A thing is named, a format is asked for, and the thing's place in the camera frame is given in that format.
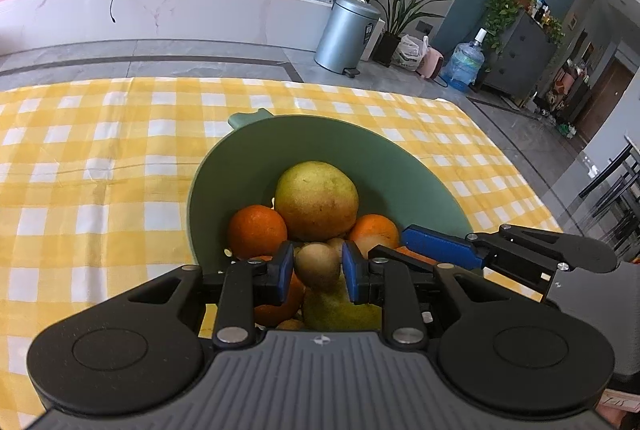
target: water bottle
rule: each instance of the water bottle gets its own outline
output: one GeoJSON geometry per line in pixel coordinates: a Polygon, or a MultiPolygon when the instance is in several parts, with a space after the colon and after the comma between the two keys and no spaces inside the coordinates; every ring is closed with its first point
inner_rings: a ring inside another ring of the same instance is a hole
{"type": "Polygon", "coordinates": [[[485,35],[486,30],[480,30],[471,42],[457,45],[449,63],[440,72],[440,77],[458,91],[467,92],[469,84],[476,81],[484,64],[482,41],[485,35]]]}

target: floor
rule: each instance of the floor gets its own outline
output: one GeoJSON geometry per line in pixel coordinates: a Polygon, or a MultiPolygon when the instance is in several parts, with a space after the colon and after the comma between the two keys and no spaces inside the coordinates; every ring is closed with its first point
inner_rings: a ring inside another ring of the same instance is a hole
{"type": "MultiPolygon", "coordinates": [[[[444,98],[458,105],[518,168],[565,231],[583,233],[588,204],[578,192],[591,180],[591,162],[582,148],[561,136],[543,118],[513,110],[489,92],[463,94],[401,68],[374,62],[358,66],[354,80],[319,67],[314,53],[295,49],[197,40],[127,40],[71,44],[0,57],[0,91],[71,80],[134,76],[262,78],[444,98]]],[[[601,236],[614,222],[591,230],[601,236]]]]}

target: black plant pot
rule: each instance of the black plant pot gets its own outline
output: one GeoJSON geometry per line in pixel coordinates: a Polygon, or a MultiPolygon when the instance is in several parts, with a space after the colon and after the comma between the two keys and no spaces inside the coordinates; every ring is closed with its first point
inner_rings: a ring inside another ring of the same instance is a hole
{"type": "Polygon", "coordinates": [[[371,58],[385,67],[391,65],[391,57],[394,55],[396,48],[400,44],[400,37],[385,32],[380,37],[376,49],[373,50],[371,58]]]}

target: bowl handle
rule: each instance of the bowl handle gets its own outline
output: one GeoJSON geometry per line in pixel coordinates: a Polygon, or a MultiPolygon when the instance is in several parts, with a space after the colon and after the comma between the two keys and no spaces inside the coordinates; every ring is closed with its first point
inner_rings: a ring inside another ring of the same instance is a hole
{"type": "Polygon", "coordinates": [[[237,130],[240,127],[249,125],[249,123],[254,123],[254,121],[259,120],[266,120],[267,118],[273,118],[273,115],[268,112],[267,109],[260,108],[255,113],[236,113],[229,116],[229,119],[227,121],[229,125],[231,125],[232,129],[237,130]]]}

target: black circular joint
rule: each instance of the black circular joint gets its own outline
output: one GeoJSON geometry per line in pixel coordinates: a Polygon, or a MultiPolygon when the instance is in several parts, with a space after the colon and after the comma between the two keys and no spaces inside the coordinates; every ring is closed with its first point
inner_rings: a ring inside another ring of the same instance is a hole
{"type": "Polygon", "coordinates": [[[78,362],[93,370],[119,370],[146,354],[144,336],[127,329],[98,329],[80,336],[73,347],[78,362]]]}
{"type": "Polygon", "coordinates": [[[482,406],[555,417],[591,408],[613,373],[607,339],[590,325],[528,301],[478,304],[443,334],[443,373],[482,406]]]}

